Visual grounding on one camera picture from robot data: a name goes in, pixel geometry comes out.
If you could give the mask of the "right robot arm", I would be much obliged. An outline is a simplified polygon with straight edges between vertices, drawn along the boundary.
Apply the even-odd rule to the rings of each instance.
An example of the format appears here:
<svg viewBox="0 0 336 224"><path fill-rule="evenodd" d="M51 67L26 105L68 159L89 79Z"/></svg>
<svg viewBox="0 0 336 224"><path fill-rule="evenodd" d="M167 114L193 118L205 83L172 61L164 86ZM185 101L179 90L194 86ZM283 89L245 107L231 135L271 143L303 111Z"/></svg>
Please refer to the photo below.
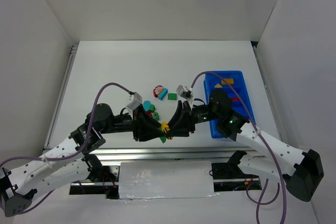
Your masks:
<svg viewBox="0 0 336 224"><path fill-rule="evenodd" d="M195 125L216 120L216 129L224 138L256 150L263 158L256 160L245 151L236 151L229 162L244 174L254 174L278 183L301 201L309 202L319 186L324 171L318 152L307 152L292 147L269 135L245 116L232 108L232 100L221 89L211 92L208 103L193 107L191 89L178 86L179 101L176 112L168 123L166 137L188 137Z"/></svg>

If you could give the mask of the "green curved lego brick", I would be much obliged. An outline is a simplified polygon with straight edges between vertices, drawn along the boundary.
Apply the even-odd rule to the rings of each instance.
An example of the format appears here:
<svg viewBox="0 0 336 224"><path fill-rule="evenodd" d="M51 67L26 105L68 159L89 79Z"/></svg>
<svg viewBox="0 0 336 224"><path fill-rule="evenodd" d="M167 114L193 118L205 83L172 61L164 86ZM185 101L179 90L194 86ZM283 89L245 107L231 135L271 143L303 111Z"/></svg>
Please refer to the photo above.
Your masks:
<svg viewBox="0 0 336 224"><path fill-rule="evenodd" d="M161 142L162 142L163 144L166 142L166 137L165 137L165 135L160 136L159 139L161 140Z"/></svg>

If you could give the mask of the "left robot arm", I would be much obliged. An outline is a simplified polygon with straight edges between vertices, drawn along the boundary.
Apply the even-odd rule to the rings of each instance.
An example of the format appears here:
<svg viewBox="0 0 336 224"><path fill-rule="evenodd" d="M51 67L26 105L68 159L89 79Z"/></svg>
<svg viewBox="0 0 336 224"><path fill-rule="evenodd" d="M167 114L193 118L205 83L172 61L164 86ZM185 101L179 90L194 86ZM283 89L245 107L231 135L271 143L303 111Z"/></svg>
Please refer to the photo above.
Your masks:
<svg viewBox="0 0 336 224"><path fill-rule="evenodd" d="M6 217L31 211L33 201L50 195L65 184L80 180L94 182L104 168L92 152L106 141L104 134L131 132L136 141L146 142L164 136L161 125L142 106L133 115L113 115L109 105L100 103L87 115L84 124L69 137L38 158L26 157L26 164L1 167L1 207Z"/></svg>

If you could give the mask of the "green square lego brick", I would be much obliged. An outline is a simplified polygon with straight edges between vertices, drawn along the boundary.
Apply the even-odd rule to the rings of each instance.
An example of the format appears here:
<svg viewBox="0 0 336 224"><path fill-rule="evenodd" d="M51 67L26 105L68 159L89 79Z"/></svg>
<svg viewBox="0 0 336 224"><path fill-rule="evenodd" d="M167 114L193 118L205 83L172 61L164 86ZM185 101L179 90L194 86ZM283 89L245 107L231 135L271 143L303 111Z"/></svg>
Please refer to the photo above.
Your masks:
<svg viewBox="0 0 336 224"><path fill-rule="evenodd" d="M177 100L177 94L176 93L169 93L167 99L172 100L172 101L176 101Z"/></svg>

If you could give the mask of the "orange lego brick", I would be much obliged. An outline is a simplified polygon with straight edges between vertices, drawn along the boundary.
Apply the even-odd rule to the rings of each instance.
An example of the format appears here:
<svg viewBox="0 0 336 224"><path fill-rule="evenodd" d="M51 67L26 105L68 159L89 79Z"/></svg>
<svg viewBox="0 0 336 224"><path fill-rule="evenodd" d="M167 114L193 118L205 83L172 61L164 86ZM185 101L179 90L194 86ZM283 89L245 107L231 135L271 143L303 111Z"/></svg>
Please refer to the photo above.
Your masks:
<svg viewBox="0 0 336 224"><path fill-rule="evenodd" d="M232 79L232 78L225 78L225 79L222 79L221 80L221 85L222 86L226 86L226 85L233 85L235 82L234 82L234 79Z"/></svg>

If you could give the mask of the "yellow striped lego brick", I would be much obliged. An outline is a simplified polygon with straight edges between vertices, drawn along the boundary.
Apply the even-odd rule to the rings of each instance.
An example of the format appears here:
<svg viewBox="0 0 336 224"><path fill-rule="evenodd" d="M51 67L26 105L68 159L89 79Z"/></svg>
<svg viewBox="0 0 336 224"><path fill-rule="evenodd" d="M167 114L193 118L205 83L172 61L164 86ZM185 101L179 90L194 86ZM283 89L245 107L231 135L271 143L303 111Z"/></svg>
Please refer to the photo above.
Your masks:
<svg viewBox="0 0 336 224"><path fill-rule="evenodd" d="M164 133L166 139L168 139L168 140L173 139L172 137L167 135L167 133L170 131L170 128L169 128L169 125L166 122L162 122L161 129L162 129L162 132Z"/></svg>

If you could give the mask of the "small green lego brick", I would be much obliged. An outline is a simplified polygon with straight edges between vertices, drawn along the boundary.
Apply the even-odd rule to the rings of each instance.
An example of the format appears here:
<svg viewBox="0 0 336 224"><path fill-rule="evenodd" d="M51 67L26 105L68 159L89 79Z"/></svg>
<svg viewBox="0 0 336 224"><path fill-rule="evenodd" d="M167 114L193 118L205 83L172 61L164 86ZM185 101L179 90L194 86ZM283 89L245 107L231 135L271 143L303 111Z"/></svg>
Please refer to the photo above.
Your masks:
<svg viewBox="0 0 336 224"><path fill-rule="evenodd" d="M154 111L155 111L155 106L154 106L154 105L151 105L150 108L149 108L149 110L150 110L151 112L154 112Z"/></svg>

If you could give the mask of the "light blue oval lego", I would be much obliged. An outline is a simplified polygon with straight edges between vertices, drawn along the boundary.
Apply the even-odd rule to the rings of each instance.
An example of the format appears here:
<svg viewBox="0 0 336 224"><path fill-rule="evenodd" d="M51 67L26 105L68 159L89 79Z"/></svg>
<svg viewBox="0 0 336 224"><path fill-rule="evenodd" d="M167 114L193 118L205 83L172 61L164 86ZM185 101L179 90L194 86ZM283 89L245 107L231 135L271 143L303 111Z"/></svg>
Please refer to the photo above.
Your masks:
<svg viewBox="0 0 336 224"><path fill-rule="evenodd" d="M150 109L152 103L149 100L145 100L142 105L143 105L144 110L148 111Z"/></svg>

